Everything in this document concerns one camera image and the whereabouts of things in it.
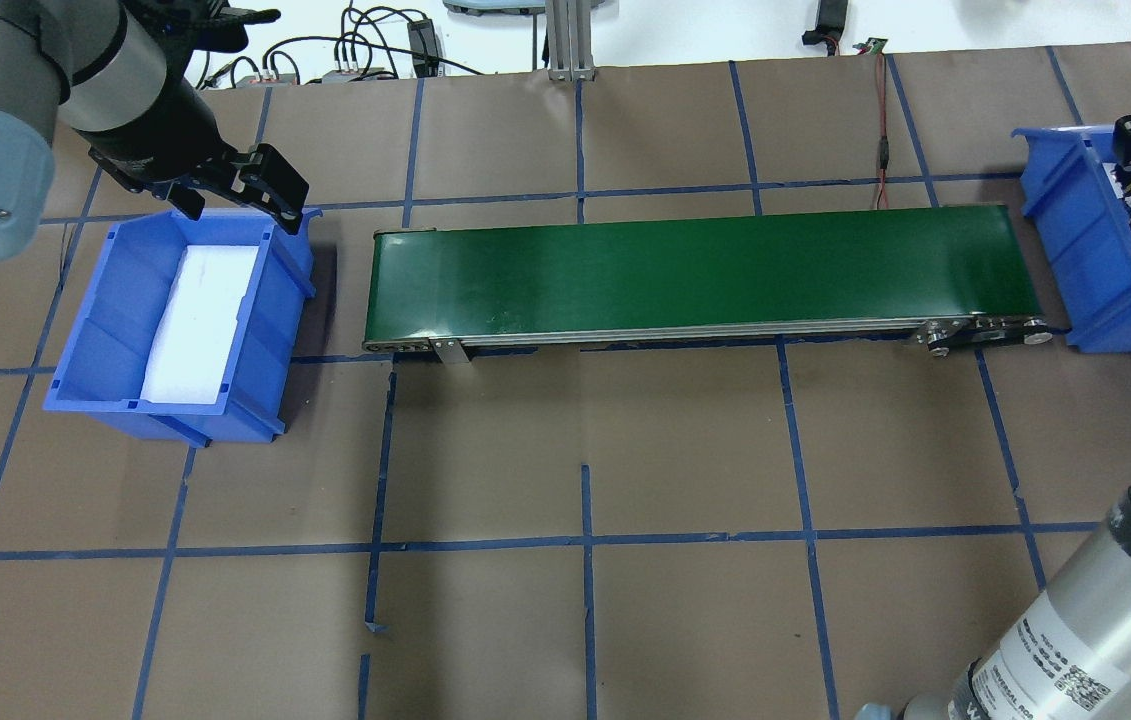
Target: label sticker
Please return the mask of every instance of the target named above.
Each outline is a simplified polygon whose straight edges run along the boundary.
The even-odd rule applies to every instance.
[[[993,720],[1089,720],[1128,683],[1041,593],[973,675],[973,692]]]

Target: black cable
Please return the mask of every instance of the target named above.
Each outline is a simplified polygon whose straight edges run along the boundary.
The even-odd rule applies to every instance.
[[[344,10],[342,17],[347,18],[347,15],[351,15],[351,14],[360,14],[360,17],[356,18],[356,20],[353,24],[353,26],[351,26],[351,33],[353,33],[354,36],[355,35],[360,35],[360,26],[361,26],[361,24],[363,24],[365,21],[369,21],[369,27],[374,28],[374,32],[378,33],[378,40],[381,40],[383,46],[387,46],[387,36],[383,35],[382,28],[378,27],[378,20],[381,20],[383,18],[379,18],[378,20],[370,19],[369,18],[369,12],[363,12],[362,14],[360,10],[355,10],[353,8],[347,8],[346,10]],[[408,15],[402,14],[402,18],[406,18],[406,21],[409,21]],[[387,64],[391,66],[392,73],[395,73],[396,77],[400,77],[400,69],[396,67],[396,58],[392,58],[391,53],[387,54]]]
[[[387,45],[374,45],[373,42],[369,42],[364,38],[349,40],[346,37],[334,37],[329,35],[304,35],[301,37],[291,37],[290,40],[283,40],[280,42],[277,42],[276,45],[268,47],[267,51],[265,51],[264,53],[264,58],[271,58],[271,53],[274,53],[274,51],[276,51],[278,47],[283,47],[291,44],[291,42],[304,42],[309,40],[322,40],[326,42],[348,42],[349,44],[353,45],[373,47],[377,50],[386,50],[388,51],[388,53],[403,53],[405,55],[409,55],[411,58],[431,58],[433,60],[440,61],[440,63],[464,70],[464,72],[474,73],[474,76],[483,76],[483,72],[481,70],[468,68],[468,66],[465,66],[464,63],[456,63],[456,61],[446,58],[437,58],[437,55],[431,55],[429,53],[415,53],[415,51],[413,50],[402,50],[400,47],[388,47]]]
[[[360,37],[360,42],[356,42],[357,37]],[[365,36],[363,36],[363,35],[355,35],[355,36],[353,36],[353,35],[351,35],[351,33],[347,33],[347,35],[344,36],[344,38],[342,38],[342,44],[345,47],[347,45],[352,45],[353,46],[353,58],[355,58],[355,53],[356,53],[355,46],[356,45],[364,45],[369,50],[369,54],[365,58],[365,64],[364,64],[363,68],[360,68],[360,75],[356,76],[354,79],[365,79],[368,77],[379,77],[379,76],[390,76],[390,77],[392,77],[395,79],[400,79],[400,75],[399,75],[399,72],[397,72],[397,70],[386,70],[386,69],[385,70],[374,70],[374,47],[375,47],[375,45],[370,44],[369,40],[366,40]],[[391,53],[388,53],[387,58],[391,59]],[[395,68],[396,63],[391,63],[391,66],[392,66],[392,68]]]
[[[335,42],[335,46],[333,46],[335,63],[337,63],[338,61],[338,51],[342,51],[342,61],[344,61],[344,64],[346,64],[347,68],[351,69],[351,66],[359,63],[359,59],[356,58],[356,46],[355,44],[353,44],[353,42],[349,42],[347,40],[348,37],[352,37],[353,40],[355,40],[355,37],[360,37],[361,42],[369,42],[369,37],[365,37],[364,35],[353,36],[351,35],[349,32],[347,32],[344,33],[344,36],[339,37]],[[347,55],[347,46],[351,46],[351,49],[353,49],[351,50],[351,57]],[[370,47],[369,53],[365,55],[365,64],[364,64],[365,69],[373,67],[373,63],[374,63],[374,50],[373,47]]]
[[[292,58],[290,53],[286,53],[286,51],[283,50],[274,50],[271,53],[271,71],[276,73],[277,79],[280,79],[280,69],[276,67],[277,55],[284,55],[285,59],[288,60],[292,66],[294,66],[294,84],[303,85],[303,76],[300,76],[299,73],[299,64],[295,63],[294,58]]]
[[[347,3],[347,9],[349,10],[353,9],[351,8],[352,5],[353,3]],[[373,8],[364,10],[363,14],[372,14],[375,12],[375,10],[386,10],[387,17],[392,17],[392,15],[399,15],[405,21],[411,21],[409,16],[406,14],[418,14],[418,18],[422,20],[432,19],[428,17],[428,14],[424,14],[423,10],[420,10],[418,8],[405,8],[399,10],[396,8],[388,8],[387,5],[374,5]]]
[[[481,70],[468,68],[464,63],[455,63],[454,60],[447,60],[444,58],[437,58],[437,55],[432,55],[432,54],[429,54],[429,53],[415,53],[415,51],[413,51],[413,50],[400,50],[400,47],[387,47],[387,46],[382,46],[382,45],[370,45],[370,44],[368,44],[368,42],[359,42],[356,45],[364,45],[365,47],[377,47],[379,50],[387,50],[388,53],[404,53],[406,55],[409,55],[411,58],[431,59],[431,60],[438,61],[438,63],[447,64],[447,66],[450,66],[450,67],[454,67],[454,68],[459,68],[460,70],[465,70],[465,72],[474,73],[474,76],[483,76],[483,72]]]
[[[197,90],[205,90],[205,78],[209,77],[209,55],[213,55],[209,50],[205,50],[205,68],[200,70],[200,79],[196,81]]]
[[[247,63],[247,64],[249,64],[250,68],[253,68],[254,69],[254,77],[262,76],[262,73],[264,73],[262,70],[258,69],[258,63],[256,63],[254,60],[251,60],[251,59],[247,58],[245,55],[241,55],[240,58],[236,58],[235,60],[232,60],[232,63],[230,66],[227,66],[227,68],[228,68],[227,75],[231,78],[232,87],[236,87],[236,66],[239,66],[240,63]]]

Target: metal bracket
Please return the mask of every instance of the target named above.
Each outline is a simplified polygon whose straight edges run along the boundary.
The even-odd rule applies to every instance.
[[[1041,345],[1054,340],[1053,329],[1041,318],[993,318],[926,320],[912,333],[909,342],[926,346],[930,355],[946,357],[953,347],[993,345]]]
[[[916,329],[916,332],[912,333],[912,341],[927,346],[932,356],[946,357],[952,350],[940,344],[948,340],[949,337],[952,337],[953,333],[957,333],[959,329],[966,327],[968,323],[969,320],[966,318],[926,320],[925,323],[921,324],[921,328]]]
[[[431,342],[432,350],[440,357],[441,363],[446,365],[461,365],[472,361],[468,357],[468,352],[463,347],[463,342],[457,340],[457,338],[433,338]]]
[[[547,0],[547,37],[555,81],[596,78],[592,63],[592,0]]]

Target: silver cylinder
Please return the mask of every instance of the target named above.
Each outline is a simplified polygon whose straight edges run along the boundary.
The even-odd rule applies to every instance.
[[[1021,650],[1026,647],[1048,652],[1031,656]],[[1050,667],[1050,652],[1063,660]],[[958,680],[949,703],[913,701],[904,717],[1131,720],[1131,557],[1110,526],[1102,524],[1086,539],[1045,593]]]
[[[121,0],[38,0],[67,31],[72,42],[74,76],[107,54],[126,11]]]
[[[63,122],[84,132],[104,132],[140,118],[161,95],[167,61],[132,15],[126,12],[126,40],[93,77],[72,87],[62,106]]]

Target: taped grid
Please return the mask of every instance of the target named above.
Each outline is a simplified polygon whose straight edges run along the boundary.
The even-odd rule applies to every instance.
[[[1050,61],[1054,67],[1055,76],[1062,86],[1064,96],[1073,115],[1078,118],[1071,90],[1067,86],[1067,79],[1059,67],[1057,57],[1053,49],[1048,49]],[[976,174],[952,174],[952,176],[931,176],[929,164],[926,164],[925,153],[921,146],[920,137],[916,132],[916,124],[912,116],[910,106],[905,94],[903,78],[898,72],[897,64],[892,58],[888,58],[889,73],[893,78],[895,90],[898,92],[903,114],[907,122],[908,133],[916,150],[921,167],[921,176],[913,177],[889,177],[890,183],[923,183],[925,184],[931,205],[936,206],[935,182],[969,181],[969,179],[1017,179],[1017,173],[976,173]],[[415,90],[414,114],[411,120],[411,148],[408,158],[408,172],[406,172],[406,183],[404,196],[399,201],[381,202],[345,202],[325,203],[317,208],[323,210],[347,210],[369,208],[400,208],[402,225],[409,227],[411,211],[415,205],[452,205],[452,203],[477,203],[477,202],[533,202],[538,200],[556,200],[562,197],[575,197],[578,201],[578,222],[585,220],[585,201],[588,197],[616,197],[616,196],[675,196],[676,193],[699,193],[699,192],[722,192],[722,191],[749,191],[752,193],[754,214],[763,212],[761,202],[762,190],[774,190],[775,188],[789,186],[857,186],[858,184],[873,184],[875,177],[834,177],[812,179],[812,181],[792,182],[761,182],[757,176],[756,158],[752,147],[751,128],[746,119],[746,106],[743,96],[742,85],[739,81],[737,64],[729,61],[729,80],[733,83],[734,97],[737,102],[739,123],[742,129],[744,150],[746,154],[749,183],[724,184],[724,186],[648,186],[630,188],[630,190],[606,190],[587,191],[584,183],[584,149],[582,149],[582,123],[584,123],[584,92],[582,84],[575,84],[575,149],[577,150],[577,190],[569,193],[530,193],[529,196],[469,196],[449,197],[440,200],[414,200],[414,177],[415,165],[418,158],[418,122],[423,109],[423,92],[425,81],[420,79]],[[259,123],[254,140],[261,141],[267,118],[271,109],[271,88],[267,88],[264,95],[262,110],[260,110]],[[59,274],[57,293],[52,304],[50,304],[48,318],[41,328],[38,346],[26,368],[0,368],[0,378],[8,375],[25,375],[26,381],[21,389],[20,400],[16,406],[11,424],[7,433],[6,442],[0,460],[0,488],[1,479],[8,461],[9,451],[15,443],[20,425],[21,416],[26,409],[27,400],[31,397],[31,388],[34,379],[38,375],[52,374],[52,366],[41,366],[40,357],[43,354],[48,341],[50,327],[57,315],[58,304],[62,297],[63,286],[67,275],[71,270],[72,260],[86,223],[120,222],[140,217],[140,215],[109,215],[107,217],[90,217],[89,209],[94,196],[98,191],[100,172],[95,172],[90,182],[88,196],[80,215],[72,218],[48,218],[41,224],[72,224],[71,245],[68,246],[62,272]],[[169,538],[166,547],[163,548],[98,548],[97,550],[0,550],[0,561],[44,561],[44,559],[162,559],[162,571],[153,602],[152,619],[148,635],[143,651],[143,662],[135,694],[132,714],[133,719],[143,715],[143,708],[148,685],[150,666],[159,639],[161,618],[164,606],[164,598],[169,590],[169,578],[173,562],[178,557],[240,557],[240,556],[287,556],[287,555],[329,555],[329,553],[366,553],[369,556],[369,578],[365,597],[365,623],[373,632],[382,628],[374,621],[377,610],[377,589],[379,561],[386,552],[459,552],[459,550],[504,550],[506,548],[534,548],[534,547],[582,547],[582,602],[585,609],[585,667],[587,667],[587,714],[593,720],[597,717],[597,669],[596,669],[596,625],[594,625],[594,614],[603,611],[594,607],[593,592],[593,569],[592,552],[596,546],[611,546],[611,544],[690,544],[690,543],[804,543],[808,552],[808,573],[811,582],[813,611],[815,613],[815,625],[818,633],[818,645],[820,647],[820,659],[822,671],[824,671],[824,688],[827,697],[827,711],[832,720],[840,720],[839,699],[836,692],[834,657],[827,632],[827,618],[824,604],[822,602],[822,588],[820,569],[818,567],[817,544],[820,539],[866,539],[866,538],[929,538],[929,537],[968,537],[968,536],[1003,536],[1003,534],[1020,534],[1026,541],[1028,556],[1030,556],[1033,574],[1036,582],[1044,587],[1044,570],[1041,565],[1041,555],[1036,548],[1035,537],[1037,534],[1076,534],[1090,532],[1096,523],[1033,523],[1028,514],[1026,501],[1018,495],[1018,477],[1015,468],[1013,454],[1010,451],[1009,437],[1005,433],[1004,422],[1001,419],[999,405],[991,378],[982,352],[976,352],[977,368],[982,385],[985,388],[987,409],[993,418],[998,442],[1001,448],[1001,456],[1005,462],[1009,489],[1012,492],[1018,514],[1018,524],[956,524],[955,527],[913,527],[913,528],[844,528],[844,529],[820,529],[817,528],[813,509],[809,505],[806,474],[801,452],[801,434],[798,434],[798,398],[794,397],[792,383],[789,382],[789,366],[786,359],[786,345],[789,342],[838,342],[844,340],[879,340],[895,341],[901,336],[897,333],[880,333],[879,336],[822,336],[817,338],[743,338],[743,340],[710,340],[710,341],[662,341],[662,342],[613,342],[602,348],[588,348],[585,352],[639,352],[639,350],[675,350],[676,348],[702,348],[702,347],[754,347],[771,345],[777,354],[777,388],[782,390],[784,410],[788,419],[789,444],[792,445],[795,478],[797,478],[798,503],[801,503],[802,529],[801,530],[756,530],[756,532],[740,534],[611,534],[610,536],[596,536],[592,531],[592,470],[587,465],[580,469],[582,477],[582,534],[580,536],[555,536],[555,537],[529,537],[509,539],[489,539],[489,541],[432,541],[432,543],[383,543],[382,528],[386,512],[386,498],[388,492],[388,460],[390,460],[391,437],[392,437],[392,409],[395,409],[396,397],[396,373],[395,363],[399,357],[386,354],[364,354],[356,356],[347,355],[319,355],[319,356],[296,356],[292,363],[299,365],[312,364],[338,364],[338,363],[385,363],[392,362],[392,373],[388,379],[388,392],[385,400],[383,434],[381,456],[379,456],[378,487],[374,503],[373,536],[370,543],[328,543],[328,544],[286,544],[286,546],[240,546],[240,547],[178,547],[178,532],[180,532],[182,515],[185,510],[187,480],[195,470],[195,450],[187,452],[185,466],[182,478],[178,484],[178,496],[175,511],[169,526]],[[502,348],[502,350],[475,352],[475,356],[501,356],[501,355],[527,355],[536,352],[533,347]],[[370,692],[370,665],[372,657],[369,653],[360,657],[359,670],[359,711],[356,715],[365,717],[368,709],[368,697]]]

